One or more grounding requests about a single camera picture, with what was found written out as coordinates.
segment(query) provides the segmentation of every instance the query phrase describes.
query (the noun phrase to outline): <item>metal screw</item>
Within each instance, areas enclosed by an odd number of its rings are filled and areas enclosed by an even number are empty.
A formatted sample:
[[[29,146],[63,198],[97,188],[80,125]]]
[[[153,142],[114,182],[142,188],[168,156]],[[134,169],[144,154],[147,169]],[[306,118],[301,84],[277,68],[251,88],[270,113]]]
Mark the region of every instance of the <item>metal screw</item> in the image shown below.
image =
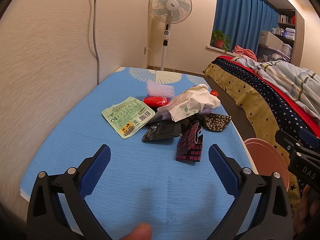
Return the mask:
[[[244,168],[243,169],[243,173],[245,173],[245,174],[251,174],[251,170],[249,169],[249,168]]]
[[[41,171],[38,176],[39,176],[39,178],[43,178],[45,176],[45,172]]]
[[[280,175],[279,172],[275,172],[275,173],[273,174],[273,176],[275,176],[277,179],[279,179],[279,178],[281,177],[281,175]]]
[[[76,172],[76,168],[69,168],[68,173],[69,174],[74,174]]]

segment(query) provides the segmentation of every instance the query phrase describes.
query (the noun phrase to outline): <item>table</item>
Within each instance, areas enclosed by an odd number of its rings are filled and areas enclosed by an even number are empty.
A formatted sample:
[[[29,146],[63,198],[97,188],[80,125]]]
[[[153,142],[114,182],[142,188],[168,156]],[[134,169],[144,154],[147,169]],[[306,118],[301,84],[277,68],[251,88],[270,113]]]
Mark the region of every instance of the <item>table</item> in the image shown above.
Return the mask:
[[[30,163],[20,184],[28,199],[40,171],[64,173],[91,157],[102,144],[111,149],[111,161],[93,193],[85,198],[108,234],[117,240],[144,221],[153,228],[153,240],[207,239],[233,202],[209,162],[208,149],[217,143],[241,167],[250,167],[235,127],[223,132],[202,130],[201,161],[190,165],[175,161],[179,138],[142,142],[147,127],[122,139],[103,118],[101,111],[129,96],[143,100],[146,80],[174,86],[175,94],[205,83],[202,77],[139,68],[119,68],[83,98],[53,129]],[[223,106],[213,112],[224,114]],[[245,230],[254,215],[255,196],[243,223]],[[61,196],[71,227],[77,225]]]

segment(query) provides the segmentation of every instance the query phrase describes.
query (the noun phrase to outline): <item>standing fan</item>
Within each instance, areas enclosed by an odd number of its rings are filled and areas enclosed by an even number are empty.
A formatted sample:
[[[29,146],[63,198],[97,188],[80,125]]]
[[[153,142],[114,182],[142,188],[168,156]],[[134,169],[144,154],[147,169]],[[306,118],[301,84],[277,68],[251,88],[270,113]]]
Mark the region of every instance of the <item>standing fan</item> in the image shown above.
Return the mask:
[[[167,57],[167,46],[170,38],[170,26],[184,21],[191,13],[191,0],[150,0],[149,9],[152,15],[165,23],[163,32],[163,51],[160,70],[164,70],[164,62]]]

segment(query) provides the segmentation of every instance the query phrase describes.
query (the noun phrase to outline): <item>fan motor hub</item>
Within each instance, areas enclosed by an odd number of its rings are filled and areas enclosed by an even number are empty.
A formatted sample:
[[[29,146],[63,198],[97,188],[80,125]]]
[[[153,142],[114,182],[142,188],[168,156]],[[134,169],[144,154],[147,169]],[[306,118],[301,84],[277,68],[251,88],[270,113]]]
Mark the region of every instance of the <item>fan motor hub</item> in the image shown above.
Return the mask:
[[[179,10],[179,2],[177,0],[167,0],[165,3],[165,7],[168,11],[174,12],[176,10]]]

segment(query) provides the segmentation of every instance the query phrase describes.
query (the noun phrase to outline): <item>blue curtain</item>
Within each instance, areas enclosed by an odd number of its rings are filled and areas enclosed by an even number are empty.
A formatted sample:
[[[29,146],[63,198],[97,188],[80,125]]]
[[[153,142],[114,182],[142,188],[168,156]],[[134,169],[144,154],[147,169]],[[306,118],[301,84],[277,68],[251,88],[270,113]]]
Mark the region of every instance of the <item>blue curtain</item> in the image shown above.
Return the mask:
[[[217,0],[213,30],[230,36],[230,50],[236,45],[255,54],[261,31],[277,27],[278,11],[266,0]]]

